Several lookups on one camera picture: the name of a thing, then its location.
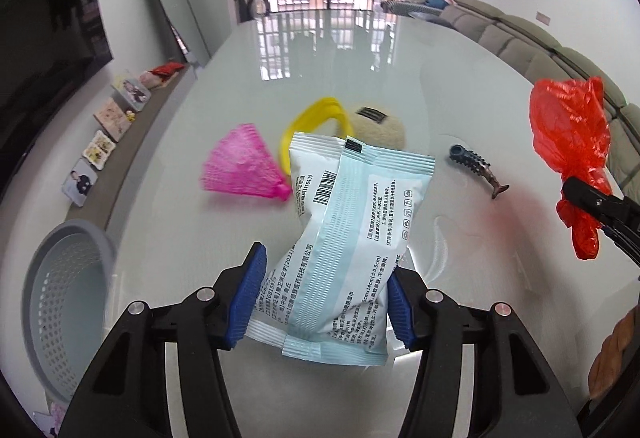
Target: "sofa cushion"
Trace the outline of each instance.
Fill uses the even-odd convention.
[[[501,15],[499,20],[507,27],[511,27],[513,30],[517,30],[521,34],[531,38],[535,43],[539,44],[546,50],[553,50],[561,46],[560,42],[544,28],[531,23],[529,20],[519,18],[518,16],[511,16],[510,14]]]
[[[613,119],[609,124],[611,132],[611,147],[609,148],[609,158],[607,167],[616,179],[620,189],[626,193],[625,188],[631,180],[636,177],[640,169],[640,155],[631,143],[625,130],[625,126],[620,119]],[[640,182],[638,182],[638,192],[640,192]]]
[[[465,11],[463,11],[461,8],[456,7],[455,5],[450,5],[440,13],[440,17],[446,22],[449,22],[451,25],[455,25],[456,20],[464,14]]]
[[[489,25],[480,36],[478,44],[484,46],[494,56],[500,56],[500,53],[507,47],[507,43],[512,39],[513,36],[508,32],[495,25]]]
[[[634,202],[640,203],[640,173],[636,173],[625,187],[621,187],[622,192],[629,196]]]
[[[569,74],[560,68],[551,57],[541,52],[535,54],[529,68],[524,74],[525,78],[535,84],[540,79],[553,79],[554,81],[566,81]]]
[[[453,1],[455,1],[457,4],[464,7],[465,9],[469,9],[470,11],[473,11],[473,12],[478,12],[479,14],[482,14],[483,16],[491,20],[496,20],[497,18],[499,18],[501,15],[504,14],[500,9],[497,9],[494,6],[489,5],[487,3],[481,2],[480,0],[453,0]]]
[[[612,81],[612,79],[604,73],[591,59],[583,56],[573,48],[560,46],[555,49],[558,57],[563,59],[567,64],[573,66],[582,77],[587,79],[599,75],[604,83],[604,93],[607,100],[617,108],[626,106],[626,99],[620,88]]]
[[[552,54],[552,52],[550,50],[546,49],[546,47],[542,46],[536,40],[532,39],[527,34],[523,34],[519,30],[516,30],[515,28],[511,28],[508,25],[505,25],[504,23],[501,23],[500,21],[497,21],[495,26],[500,28],[501,30],[504,30],[510,36],[513,36],[514,38],[518,38],[519,40],[524,41],[525,43],[529,44],[530,46],[533,46],[535,48],[539,48],[540,50],[544,50],[549,55]]]
[[[584,79],[583,73],[578,72],[574,66],[567,64],[567,62],[562,57],[558,57],[557,54],[551,54],[551,59],[556,61],[556,63],[558,63],[558,66],[560,66],[560,68],[567,72],[571,79]]]
[[[619,117],[631,143],[640,153],[640,108],[635,104],[626,105],[621,108]]]
[[[480,40],[482,33],[489,25],[491,25],[491,20],[472,14],[460,16],[453,24],[457,31],[464,34],[470,40],[476,41],[476,43]]]
[[[516,72],[525,75],[533,58],[538,54],[544,54],[542,50],[525,43],[518,38],[513,38],[500,53],[500,59],[511,66]]]
[[[428,12],[429,14],[439,16],[442,12],[440,9],[434,9],[433,7],[425,4],[417,4],[402,0],[386,0],[384,2],[380,2],[380,8],[385,12],[396,14],[398,16],[408,16],[409,12]]]

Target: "blue gripper pad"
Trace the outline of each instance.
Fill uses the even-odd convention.
[[[225,333],[225,341],[229,348],[234,348],[236,343],[244,337],[251,313],[254,311],[255,300],[260,292],[260,284],[267,271],[267,249],[265,246],[261,243],[258,244],[249,263],[245,262],[244,265],[247,265],[244,277],[229,307],[229,324]]]
[[[391,274],[386,289],[389,297],[389,308],[387,313],[391,319],[391,326],[394,328],[396,337],[404,342],[404,347],[409,349],[416,341],[411,318],[411,305],[407,300],[404,290],[400,286],[400,281],[396,274]]]

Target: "wall outlet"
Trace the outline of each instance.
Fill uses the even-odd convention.
[[[551,18],[545,14],[543,14],[542,12],[536,12],[536,19],[545,25],[549,25],[549,23],[551,23]]]

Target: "barcode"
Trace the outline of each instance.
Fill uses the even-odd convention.
[[[334,183],[335,173],[324,171],[320,185],[318,185],[318,190],[316,191],[316,196],[314,196],[314,202],[327,205],[329,203],[329,196],[331,196],[331,190],[334,188]]]

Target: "plastic package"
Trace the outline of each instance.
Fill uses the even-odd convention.
[[[156,66],[154,69],[149,70],[153,75],[157,75],[162,81],[166,81],[169,79],[174,73],[180,72],[184,68],[182,63],[177,63],[175,61],[169,61],[168,63],[161,64],[160,66]]]
[[[611,194],[603,169],[611,139],[603,99],[600,77],[591,77],[586,82],[542,79],[531,91],[529,121],[533,149],[552,170],[561,174],[563,183],[575,176]],[[564,196],[556,211],[572,229],[575,255],[580,259],[595,258],[600,248],[600,222],[571,205]]]
[[[151,72],[141,73],[138,79],[140,79],[140,82],[148,90],[158,88],[162,84],[162,79],[157,75],[152,74]]]
[[[209,155],[200,183],[207,191],[286,201],[291,186],[252,124],[232,129]]]
[[[386,363],[386,282],[435,160],[312,133],[289,149],[304,230],[268,271],[246,335],[287,357]]]

